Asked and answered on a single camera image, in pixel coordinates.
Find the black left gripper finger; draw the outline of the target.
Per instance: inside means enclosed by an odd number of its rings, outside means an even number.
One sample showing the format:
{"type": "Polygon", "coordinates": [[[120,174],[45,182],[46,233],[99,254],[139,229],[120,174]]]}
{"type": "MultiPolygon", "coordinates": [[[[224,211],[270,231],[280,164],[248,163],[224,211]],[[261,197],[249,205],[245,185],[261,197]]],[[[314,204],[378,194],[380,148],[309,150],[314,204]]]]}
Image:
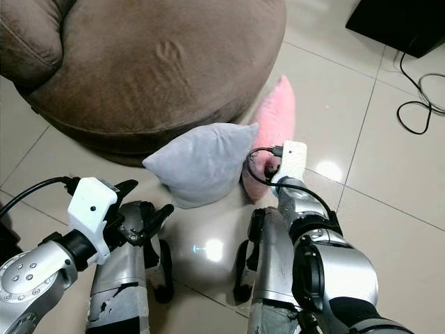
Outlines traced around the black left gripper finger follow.
{"type": "Polygon", "coordinates": [[[143,203],[143,241],[147,243],[158,234],[174,209],[172,204],[165,204],[156,209],[152,203],[143,203]]]}
{"type": "Polygon", "coordinates": [[[125,180],[123,182],[118,182],[114,185],[113,191],[115,192],[115,197],[117,202],[123,202],[124,198],[130,194],[138,186],[137,180],[125,180]]]}

